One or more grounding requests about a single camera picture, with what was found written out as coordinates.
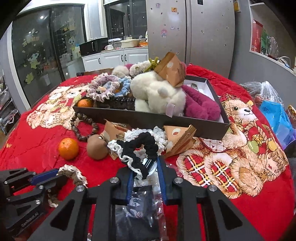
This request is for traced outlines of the white wall shelf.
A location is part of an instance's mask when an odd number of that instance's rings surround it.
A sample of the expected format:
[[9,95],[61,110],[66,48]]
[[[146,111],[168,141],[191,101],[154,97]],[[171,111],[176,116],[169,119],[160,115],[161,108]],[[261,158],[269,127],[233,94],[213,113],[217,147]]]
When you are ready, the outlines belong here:
[[251,30],[251,35],[263,33],[267,37],[274,38],[277,43],[276,56],[272,56],[268,54],[267,50],[262,53],[258,47],[253,45],[255,41],[253,37],[250,37],[250,53],[267,59],[295,75],[295,43],[287,29],[263,1],[249,1],[248,8],[251,27],[260,28],[260,31]]

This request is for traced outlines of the magenta fluffy plush item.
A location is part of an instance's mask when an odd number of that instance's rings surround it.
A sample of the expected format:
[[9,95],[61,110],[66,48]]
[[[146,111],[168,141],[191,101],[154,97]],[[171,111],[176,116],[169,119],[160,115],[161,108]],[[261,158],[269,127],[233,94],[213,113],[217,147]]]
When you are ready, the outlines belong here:
[[217,102],[187,85],[181,88],[186,94],[184,116],[208,121],[219,120],[221,109]]

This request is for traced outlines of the olive green bow clip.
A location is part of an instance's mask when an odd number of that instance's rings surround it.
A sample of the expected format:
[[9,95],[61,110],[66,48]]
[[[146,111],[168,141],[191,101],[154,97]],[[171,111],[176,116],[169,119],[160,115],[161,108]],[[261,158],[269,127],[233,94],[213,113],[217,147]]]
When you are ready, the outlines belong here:
[[159,64],[160,60],[158,57],[155,57],[154,59],[149,58],[149,66],[145,69],[144,72],[153,71]]

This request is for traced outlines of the clear plastic bag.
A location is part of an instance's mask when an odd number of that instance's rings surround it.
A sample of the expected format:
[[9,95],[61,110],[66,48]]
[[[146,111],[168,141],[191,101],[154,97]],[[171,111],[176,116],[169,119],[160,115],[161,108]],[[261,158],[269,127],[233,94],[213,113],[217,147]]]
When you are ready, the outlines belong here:
[[255,100],[259,106],[264,100],[276,102],[284,106],[283,100],[278,92],[268,82],[251,81],[240,84]]

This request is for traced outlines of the blue plastic bag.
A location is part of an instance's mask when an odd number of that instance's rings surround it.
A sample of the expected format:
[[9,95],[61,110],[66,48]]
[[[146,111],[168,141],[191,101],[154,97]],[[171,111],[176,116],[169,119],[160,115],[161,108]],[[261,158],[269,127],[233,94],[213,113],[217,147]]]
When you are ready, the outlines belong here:
[[295,128],[292,127],[283,106],[277,102],[264,100],[259,109],[266,117],[282,148],[286,149],[295,141]]

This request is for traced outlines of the white fluffy plush toy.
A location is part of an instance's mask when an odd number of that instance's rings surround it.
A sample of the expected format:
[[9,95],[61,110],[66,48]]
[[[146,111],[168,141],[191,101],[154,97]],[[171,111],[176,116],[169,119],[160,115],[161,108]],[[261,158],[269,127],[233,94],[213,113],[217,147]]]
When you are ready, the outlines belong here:
[[154,71],[137,75],[131,80],[130,90],[135,98],[135,111],[182,116],[186,94],[180,87],[173,87]]

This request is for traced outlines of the white kitchen cabinet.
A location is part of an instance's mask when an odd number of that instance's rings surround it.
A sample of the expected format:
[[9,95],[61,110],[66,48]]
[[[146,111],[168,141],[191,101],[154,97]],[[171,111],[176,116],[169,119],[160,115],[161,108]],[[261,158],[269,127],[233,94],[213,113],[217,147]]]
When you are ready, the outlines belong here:
[[86,71],[114,68],[119,65],[135,64],[148,60],[148,47],[136,47],[102,51],[88,56],[83,56]]

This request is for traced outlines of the white lace scrunchie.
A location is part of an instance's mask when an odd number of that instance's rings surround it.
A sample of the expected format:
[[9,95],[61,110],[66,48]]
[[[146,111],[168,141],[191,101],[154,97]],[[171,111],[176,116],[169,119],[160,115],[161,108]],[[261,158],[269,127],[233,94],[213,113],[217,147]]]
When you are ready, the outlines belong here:
[[153,129],[127,131],[123,140],[111,140],[107,147],[135,173],[138,180],[145,180],[152,165],[166,150],[167,143],[165,131],[155,126]]

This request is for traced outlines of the pink ruffled scrunchie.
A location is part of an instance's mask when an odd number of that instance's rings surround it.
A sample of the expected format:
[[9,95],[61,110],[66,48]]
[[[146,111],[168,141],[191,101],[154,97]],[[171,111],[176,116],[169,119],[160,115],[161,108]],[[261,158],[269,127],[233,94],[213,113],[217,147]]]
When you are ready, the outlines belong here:
[[114,97],[120,87],[119,80],[119,77],[107,73],[96,76],[86,90],[86,97],[98,102]]

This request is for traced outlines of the orange mandarin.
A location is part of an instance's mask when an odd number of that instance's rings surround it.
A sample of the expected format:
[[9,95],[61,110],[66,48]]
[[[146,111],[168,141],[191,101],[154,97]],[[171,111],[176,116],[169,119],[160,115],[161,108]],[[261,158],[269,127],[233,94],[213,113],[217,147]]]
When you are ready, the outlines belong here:
[[58,152],[65,160],[72,160],[78,155],[79,145],[73,138],[63,138],[58,145]]
[[92,108],[93,107],[93,100],[90,99],[81,99],[78,101],[77,106],[80,108]]

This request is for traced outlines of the clear plastic packaged badge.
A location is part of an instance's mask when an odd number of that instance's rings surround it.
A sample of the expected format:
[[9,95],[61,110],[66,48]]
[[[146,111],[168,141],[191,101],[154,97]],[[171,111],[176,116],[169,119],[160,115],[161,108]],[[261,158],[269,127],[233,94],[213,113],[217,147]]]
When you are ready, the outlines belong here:
[[168,240],[157,161],[144,159],[149,167],[145,180],[136,179],[127,205],[115,207],[116,240]]

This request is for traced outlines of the beige fluffy plush ball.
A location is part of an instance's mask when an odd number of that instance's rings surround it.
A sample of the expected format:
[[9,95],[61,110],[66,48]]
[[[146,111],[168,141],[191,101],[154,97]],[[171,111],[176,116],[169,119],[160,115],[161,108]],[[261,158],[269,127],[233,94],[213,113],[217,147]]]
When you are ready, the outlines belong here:
[[149,60],[135,64],[126,64],[125,66],[119,65],[112,70],[111,74],[119,78],[124,78],[126,76],[134,78],[135,76],[144,73],[144,71],[147,70],[150,65],[151,63]]

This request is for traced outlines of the blue ruffled scrunchie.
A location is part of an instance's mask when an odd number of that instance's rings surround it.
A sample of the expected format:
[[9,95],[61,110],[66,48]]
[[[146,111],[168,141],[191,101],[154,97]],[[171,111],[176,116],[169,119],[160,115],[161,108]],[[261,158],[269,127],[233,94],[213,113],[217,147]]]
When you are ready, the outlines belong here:
[[110,75],[111,79],[108,80],[103,87],[111,92],[114,97],[126,96],[130,92],[131,77],[126,76],[119,78],[115,75]]

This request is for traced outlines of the orange mandarin in box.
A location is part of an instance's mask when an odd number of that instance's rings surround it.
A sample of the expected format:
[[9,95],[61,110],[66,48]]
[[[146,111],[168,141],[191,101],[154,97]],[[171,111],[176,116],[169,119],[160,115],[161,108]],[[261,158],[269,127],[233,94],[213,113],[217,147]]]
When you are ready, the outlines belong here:
[[93,107],[93,100],[90,99],[81,99],[78,101],[77,106],[80,108],[92,108]]

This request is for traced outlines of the red teddy bear blanket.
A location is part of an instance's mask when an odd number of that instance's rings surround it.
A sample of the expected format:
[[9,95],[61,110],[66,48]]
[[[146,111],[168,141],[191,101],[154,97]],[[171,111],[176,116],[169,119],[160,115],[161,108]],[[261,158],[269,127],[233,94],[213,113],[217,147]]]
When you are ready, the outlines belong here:
[[[265,240],[278,240],[292,221],[295,191],[287,156],[270,125],[237,83],[198,65],[189,75],[209,80],[220,97],[230,128],[220,141],[197,138],[191,149],[167,158],[192,184],[216,185]],[[23,113],[1,148],[1,169],[43,172],[66,160],[58,153],[63,138],[74,138],[73,106],[93,76],[71,78]]]

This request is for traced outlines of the wooden chair back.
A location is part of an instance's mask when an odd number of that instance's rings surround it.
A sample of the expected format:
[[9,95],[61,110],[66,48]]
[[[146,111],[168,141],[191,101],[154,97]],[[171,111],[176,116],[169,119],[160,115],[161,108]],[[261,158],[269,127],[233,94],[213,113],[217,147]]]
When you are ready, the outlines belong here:
[[86,76],[86,75],[100,75],[102,73],[108,73],[111,74],[113,71],[113,68],[105,68],[100,70],[93,70],[93,71],[85,71],[85,72],[77,72],[76,76]]

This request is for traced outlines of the red gift box on shelf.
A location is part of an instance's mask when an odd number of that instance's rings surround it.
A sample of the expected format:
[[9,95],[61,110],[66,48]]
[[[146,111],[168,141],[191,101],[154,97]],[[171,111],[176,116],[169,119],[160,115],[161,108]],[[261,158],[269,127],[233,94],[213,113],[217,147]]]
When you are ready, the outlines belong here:
[[251,40],[251,50],[257,53],[261,51],[261,35],[263,31],[263,25],[256,21],[252,21],[252,40]]

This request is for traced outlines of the beige crochet scrunchie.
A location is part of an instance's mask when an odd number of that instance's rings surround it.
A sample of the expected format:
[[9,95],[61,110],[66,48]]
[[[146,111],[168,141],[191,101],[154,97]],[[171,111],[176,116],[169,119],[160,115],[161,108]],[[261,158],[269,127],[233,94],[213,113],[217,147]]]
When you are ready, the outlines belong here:
[[[84,185],[87,188],[88,182],[85,176],[82,175],[81,171],[73,165],[67,165],[60,167],[58,173],[72,179],[73,184],[78,187],[79,185]],[[48,190],[48,204],[51,208],[57,208],[60,201],[57,198],[57,192]]]

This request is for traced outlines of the black microwave oven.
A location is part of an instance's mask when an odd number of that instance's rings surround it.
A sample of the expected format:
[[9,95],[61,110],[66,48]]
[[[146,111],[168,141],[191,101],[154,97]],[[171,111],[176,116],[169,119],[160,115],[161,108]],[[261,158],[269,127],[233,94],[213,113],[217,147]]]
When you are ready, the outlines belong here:
[[108,38],[98,38],[79,45],[81,56],[88,56],[105,50]]

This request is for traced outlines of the white mug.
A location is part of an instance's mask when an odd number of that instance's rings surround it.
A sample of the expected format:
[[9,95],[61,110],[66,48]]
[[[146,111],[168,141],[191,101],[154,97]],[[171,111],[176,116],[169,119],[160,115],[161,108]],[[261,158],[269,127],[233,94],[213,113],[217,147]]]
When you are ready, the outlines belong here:
[[107,46],[105,46],[105,48],[104,48],[106,51],[110,51],[110,50],[113,50],[114,49],[114,47],[113,47],[113,45],[112,44],[109,44],[109,45],[107,45]]

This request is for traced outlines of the brown capybara plush toy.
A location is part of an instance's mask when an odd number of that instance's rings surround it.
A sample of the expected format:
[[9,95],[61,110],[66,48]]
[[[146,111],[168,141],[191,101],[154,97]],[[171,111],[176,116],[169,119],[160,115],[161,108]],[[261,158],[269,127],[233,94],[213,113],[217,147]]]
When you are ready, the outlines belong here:
[[88,138],[86,150],[88,156],[95,160],[101,160],[109,153],[107,142],[98,134]]

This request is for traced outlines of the black scrunchie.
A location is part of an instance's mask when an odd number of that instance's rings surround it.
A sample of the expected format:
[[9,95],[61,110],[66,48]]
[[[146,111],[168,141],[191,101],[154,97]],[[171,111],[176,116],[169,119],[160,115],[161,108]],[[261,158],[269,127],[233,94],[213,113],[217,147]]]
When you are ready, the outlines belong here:
[[[122,141],[117,140],[117,155],[136,175],[138,180],[145,180],[149,175],[149,170],[157,161],[159,147],[154,137],[149,133],[140,133],[134,140]],[[136,155],[136,151],[144,151],[147,161]]]

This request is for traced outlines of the silver double door refrigerator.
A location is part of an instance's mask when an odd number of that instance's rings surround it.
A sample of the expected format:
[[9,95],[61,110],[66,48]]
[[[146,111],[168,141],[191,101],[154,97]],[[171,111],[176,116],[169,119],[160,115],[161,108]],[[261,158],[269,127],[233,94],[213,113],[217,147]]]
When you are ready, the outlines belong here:
[[149,57],[180,61],[229,77],[235,39],[232,0],[146,1]]

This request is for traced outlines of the brown triangular paper packet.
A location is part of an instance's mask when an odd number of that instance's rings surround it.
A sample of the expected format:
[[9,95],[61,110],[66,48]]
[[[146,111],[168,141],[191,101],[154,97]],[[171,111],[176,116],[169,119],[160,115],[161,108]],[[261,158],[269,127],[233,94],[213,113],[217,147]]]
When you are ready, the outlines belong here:
[[194,135],[196,128],[189,125],[187,128],[179,126],[164,126],[168,139],[164,158],[168,158],[190,149],[196,142]]

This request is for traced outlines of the black shallow tray box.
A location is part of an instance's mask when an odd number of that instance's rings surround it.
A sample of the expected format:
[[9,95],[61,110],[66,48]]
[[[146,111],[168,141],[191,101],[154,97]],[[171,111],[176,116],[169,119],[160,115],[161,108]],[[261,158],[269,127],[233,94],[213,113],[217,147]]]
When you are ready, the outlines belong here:
[[214,88],[208,79],[194,75],[187,75],[185,78],[185,84],[196,85],[202,94],[210,97],[219,105],[221,114],[217,121],[189,118],[185,116],[169,117],[165,114],[145,113],[126,109],[83,108],[79,107],[77,104],[74,105],[73,109],[77,113],[82,113],[89,118],[92,118],[96,123],[104,124],[105,121],[108,120],[115,123],[126,123],[132,128],[141,129],[153,129],[155,126],[162,128],[163,126],[188,127],[189,125],[192,125],[196,128],[194,134],[195,137],[221,140],[229,129],[230,122]]

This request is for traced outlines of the cream plastic basin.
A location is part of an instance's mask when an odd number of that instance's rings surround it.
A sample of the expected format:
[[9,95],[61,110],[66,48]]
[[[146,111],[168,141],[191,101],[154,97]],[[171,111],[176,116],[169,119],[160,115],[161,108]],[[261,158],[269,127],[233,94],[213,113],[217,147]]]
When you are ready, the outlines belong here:
[[139,39],[126,39],[121,41],[121,48],[134,48],[137,47],[139,44]]

